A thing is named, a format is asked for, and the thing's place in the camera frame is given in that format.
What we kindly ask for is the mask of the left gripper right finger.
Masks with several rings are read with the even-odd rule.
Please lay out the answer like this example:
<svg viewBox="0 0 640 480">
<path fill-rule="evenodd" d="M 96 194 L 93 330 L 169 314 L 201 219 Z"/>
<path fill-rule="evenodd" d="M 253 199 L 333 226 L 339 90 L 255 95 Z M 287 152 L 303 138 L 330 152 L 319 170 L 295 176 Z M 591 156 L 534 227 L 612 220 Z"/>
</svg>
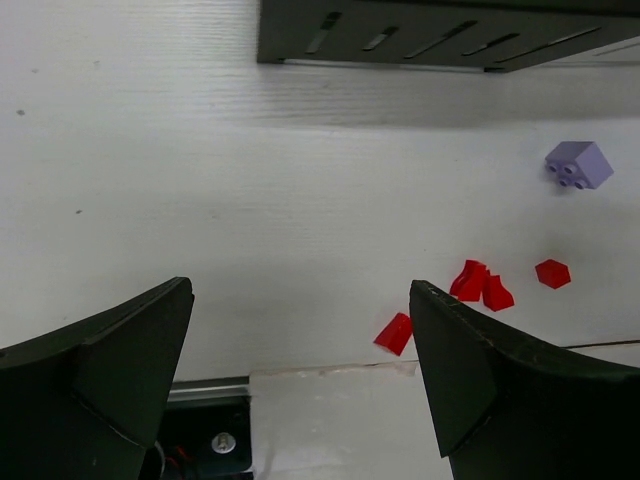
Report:
<svg viewBox="0 0 640 480">
<path fill-rule="evenodd" d="M 416 280 L 410 317 L 457 479 L 635 479 L 639 371 L 542 341 Z"/>
</svg>

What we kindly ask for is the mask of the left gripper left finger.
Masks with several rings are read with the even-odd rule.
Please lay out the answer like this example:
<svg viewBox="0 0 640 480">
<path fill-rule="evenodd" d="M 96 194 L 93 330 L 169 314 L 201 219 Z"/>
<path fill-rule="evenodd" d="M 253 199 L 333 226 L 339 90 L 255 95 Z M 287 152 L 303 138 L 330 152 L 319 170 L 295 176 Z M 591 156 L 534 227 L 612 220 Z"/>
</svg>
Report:
<svg viewBox="0 0 640 480">
<path fill-rule="evenodd" d="M 135 479 L 154 446 L 194 294 L 170 279 L 1 351 L 4 479 Z"/>
</svg>

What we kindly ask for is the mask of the red lego brick front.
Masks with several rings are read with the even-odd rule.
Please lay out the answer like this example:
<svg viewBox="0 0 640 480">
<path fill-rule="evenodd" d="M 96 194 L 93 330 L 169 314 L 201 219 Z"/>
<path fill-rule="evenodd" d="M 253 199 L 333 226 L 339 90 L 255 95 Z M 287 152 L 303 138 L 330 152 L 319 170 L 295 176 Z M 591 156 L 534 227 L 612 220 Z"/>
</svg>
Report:
<svg viewBox="0 0 640 480">
<path fill-rule="evenodd" d="M 398 312 L 376 336 L 373 343 L 389 353 L 400 356 L 412 335 L 411 318 L 405 313 Z"/>
</svg>

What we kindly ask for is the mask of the small red lego piece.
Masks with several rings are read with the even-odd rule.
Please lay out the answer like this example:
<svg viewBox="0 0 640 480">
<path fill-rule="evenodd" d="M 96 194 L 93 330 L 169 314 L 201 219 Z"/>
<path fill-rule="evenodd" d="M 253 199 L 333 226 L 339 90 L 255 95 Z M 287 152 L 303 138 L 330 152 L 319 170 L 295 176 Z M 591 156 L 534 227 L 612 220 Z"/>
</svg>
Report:
<svg viewBox="0 0 640 480">
<path fill-rule="evenodd" d="M 554 259 L 547 259 L 535 267 L 538 281 L 552 289 L 559 289 L 571 282 L 569 267 Z"/>
</svg>

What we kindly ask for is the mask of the lilac lego brick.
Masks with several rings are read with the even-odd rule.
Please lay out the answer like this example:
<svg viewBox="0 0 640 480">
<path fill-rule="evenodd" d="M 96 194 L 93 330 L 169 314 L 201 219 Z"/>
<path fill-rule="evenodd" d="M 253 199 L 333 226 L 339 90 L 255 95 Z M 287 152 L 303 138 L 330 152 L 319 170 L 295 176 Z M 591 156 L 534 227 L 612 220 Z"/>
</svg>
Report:
<svg viewBox="0 0 640 480">
<path fill-rule="evenodd" d="M 563 141 L 546 157 L 545 170 L 561 187 L 596 190 L 614 170 L 595 142 Z"/>
</svg>

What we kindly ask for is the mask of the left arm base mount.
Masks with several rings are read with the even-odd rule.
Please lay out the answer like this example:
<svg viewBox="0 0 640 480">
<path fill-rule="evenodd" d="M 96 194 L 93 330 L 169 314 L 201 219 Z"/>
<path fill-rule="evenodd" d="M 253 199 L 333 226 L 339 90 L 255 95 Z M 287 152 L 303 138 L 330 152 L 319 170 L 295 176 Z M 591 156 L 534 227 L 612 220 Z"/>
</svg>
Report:
<svg viewBox="0 0 640 480">
<path fill-rule="evenodd" d="M 252 479 L 247 377 L 172 385 L 141 479 Z"/>
</svg>

